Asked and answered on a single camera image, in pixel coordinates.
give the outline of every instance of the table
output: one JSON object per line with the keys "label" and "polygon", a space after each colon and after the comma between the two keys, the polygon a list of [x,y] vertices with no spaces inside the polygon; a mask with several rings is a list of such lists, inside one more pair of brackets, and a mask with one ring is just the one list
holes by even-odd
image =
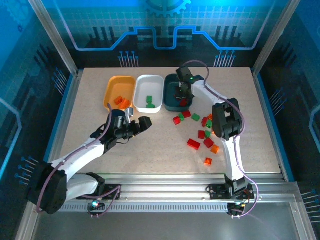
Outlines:
{"label": "table", "polygon": [[[108,110],[103,106],[108,81],[113,76],[145,74],[165,78],[177,68],[85,68],[74,102],[60,156],[82,145],[99,126],[106,122]],[[190,68],[193,75],[206,76],[202,67]],[[263,110],[249,68],[210,68],[207,83],[228,98],[236,98],[246,121],[246,131],[241,136],[240,147],[243,166],[248,173],[280,173],[276,153],[271,141]],[[190,112],[205,117],[212,106],[194,98]],[[198,140],[201,122],[187,118],[179,125],[173,123],[177,112],[169,112],[162,105],[156,114],[134,111],[133,120],[140,116],[151,118],[152,127],[130,140],[118,144],[107,154],[85,166],[80,173],[97,174],[223,174],[226,170],[223,145],[216,155],[201,142],[198,151],[187,146],[188,139]],[[212,165],[205,166],[205,158],[212,158]]]}

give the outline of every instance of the green block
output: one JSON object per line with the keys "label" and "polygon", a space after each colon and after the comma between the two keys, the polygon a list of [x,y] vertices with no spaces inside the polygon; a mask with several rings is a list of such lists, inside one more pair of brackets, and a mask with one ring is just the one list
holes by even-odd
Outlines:
{"label": "green block", "polygon": [[148,104],[151,104],[152,103],[152,96],[146,96],[146,102]]}
{"label": "green block", "polygon": [[208,139],[211,136],[211,132],[210,131],[205,131],[205,137]]}
{"label": "green block", "polygon": [[212,127],[212,121],[210,119],[208,119],[208,121],[206,121],[205,125],[206,125],[207,128],[210,129]]}
{"label": "green block", "polygon": [[201,117],[200,117],[198,114],[195,114],[195,113],[194,113],[191,118],[192,118],[193,120],[195,120],[196,122],[199,122],[199,120],[200,120]]}
{"label": "green block", "polygon": [[156,106],[153,105],[152,103],[148,103],[147,106],[146,106],[147,109],[154,109],[155,107]]}
{"label": "green block", "polygon": [[182,113],[179,113],[178,117],[180,118],[181,122],[185,120],[185,116]]}

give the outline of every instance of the orange cube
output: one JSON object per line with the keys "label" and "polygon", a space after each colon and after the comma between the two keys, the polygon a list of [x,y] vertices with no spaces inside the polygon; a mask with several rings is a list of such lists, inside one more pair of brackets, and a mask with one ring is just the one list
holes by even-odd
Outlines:
{"label": "orange cube", "polygon": [[125,110],[126,108],[128,108],[130,106],[130,101],[128,99],[123,99],[122,103],[118,106],[119,109],[121,110]]}
{"label": "orange cube", "polygon": [[118,97],[114,100],[114,103],[115,103],[115,105],[119,105],[119,104],[122,103],[122,101],[123,101],[122,96],[118,96]]}
{"label": "orange cube", "polygon": [[206,158],[205,160],[204,160],[204,165],[206,165],[206,166],[211,166],[211,163],[212,163],[212,159],[211,158]]}
{"label": "orange cube", "polygon": [[211,152],[217,154],[219,152],[219,147],[217,145],[213,145],[213,147],[211,148]]}

